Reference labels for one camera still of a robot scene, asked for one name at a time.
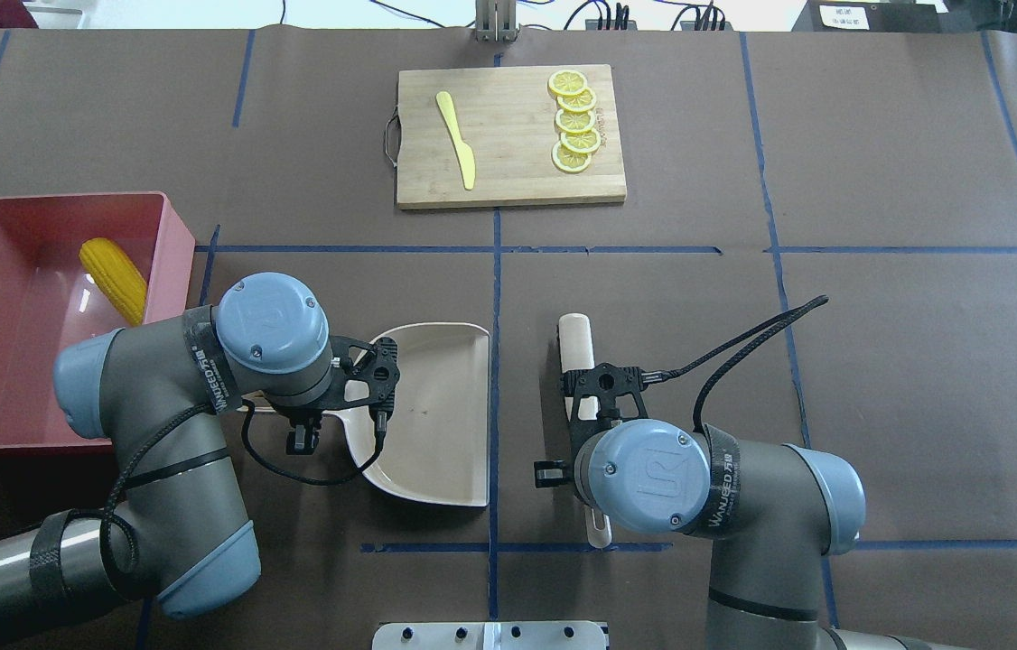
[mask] beige plastic dustpan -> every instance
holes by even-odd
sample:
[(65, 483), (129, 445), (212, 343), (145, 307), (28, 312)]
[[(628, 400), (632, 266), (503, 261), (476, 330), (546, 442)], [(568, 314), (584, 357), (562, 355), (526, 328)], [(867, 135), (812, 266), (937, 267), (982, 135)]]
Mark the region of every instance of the beige plastic dustpan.
[[(417, 322), (397, 342), (400, 382), (383, 453), (364, 477), (387, 493), (442, 506), (488, 506), (488, 333), (468, 322)], [(353, 387), (349, 381), (348, 399)], [(367, 408), (327, 412), (357, 465), (375, 449)]]

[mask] pink plastic bin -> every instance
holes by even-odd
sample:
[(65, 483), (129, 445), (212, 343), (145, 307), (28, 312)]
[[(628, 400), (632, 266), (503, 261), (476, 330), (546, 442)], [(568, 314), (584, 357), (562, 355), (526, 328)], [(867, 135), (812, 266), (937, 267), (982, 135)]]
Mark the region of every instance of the pink plastic bin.
[(125, 328), (78, 261), (86, 239), (115, 240), (148, 280), (144, 322), (179, 316), (195, 239), (161, 192), (0, 198), (0, 450), (105, 452), (55, 403), (59, 350)]

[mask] yellow plastic knife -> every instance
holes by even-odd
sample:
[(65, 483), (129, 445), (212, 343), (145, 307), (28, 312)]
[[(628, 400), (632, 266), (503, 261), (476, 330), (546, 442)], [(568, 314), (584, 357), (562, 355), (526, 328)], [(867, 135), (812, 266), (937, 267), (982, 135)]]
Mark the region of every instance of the yellow plastic knife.
[(460, 137), (460, 124), (456, 123), (456, 107), (452, 104), (452, 95), (447, 91), (437, 93), (437, 108), (443, 116), (443, 123), (447, 124), (447, 135), (452, 136), (452, 145), (456, 149), (456, 160), (460, 162), (460, 178), (464, 181), (464, 188), (472, 189), (476, 184), (476, 157), (472, 155), (472, 147), (464, 143)]

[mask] yellow corn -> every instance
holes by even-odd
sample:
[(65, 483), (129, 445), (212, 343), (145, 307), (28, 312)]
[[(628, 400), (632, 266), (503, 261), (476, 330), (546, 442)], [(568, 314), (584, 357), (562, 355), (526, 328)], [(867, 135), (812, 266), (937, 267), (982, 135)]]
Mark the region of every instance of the yellow corn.
[(87, 239), (79, 246), (78, 259), (129, 326), (143, 322), (146, 281), (119, 245), (106, 237)]

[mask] lemon slice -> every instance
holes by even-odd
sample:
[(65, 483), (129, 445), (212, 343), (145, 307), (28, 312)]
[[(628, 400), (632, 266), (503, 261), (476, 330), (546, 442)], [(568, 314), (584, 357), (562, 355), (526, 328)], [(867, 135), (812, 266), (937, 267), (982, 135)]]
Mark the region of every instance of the lemon slice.
[(591, 162), (593, 162), (593, 157), (590, 154), (570, 152), (560, 142), (553, 144), (553, 165), (557, 165), (557, 169), (561, 172), (584, 172)]
[(572, 98), (557, 96), (557, 104), (571, 114), (584, 114), (585, 111), (592, 111), (596, 107), (596, 93), (593, 93), (592, 87), (587, 86)]
[(558, 98), (572, 98), (588, 87), (585, 75), (575, 69), (561, 69), (554, 71), (549, 77), (549, 91)]
[(571, 112), (557, 108), (557, 128), (564, 132), (586, 132), (596, 126), (596, 114), (586, 111), (584, 114), (571, 114)]
[(601, 147), (601, 135), (595, 128), (586, 132), (562, 132), (561, 144), (575, 154), (592, 154)]

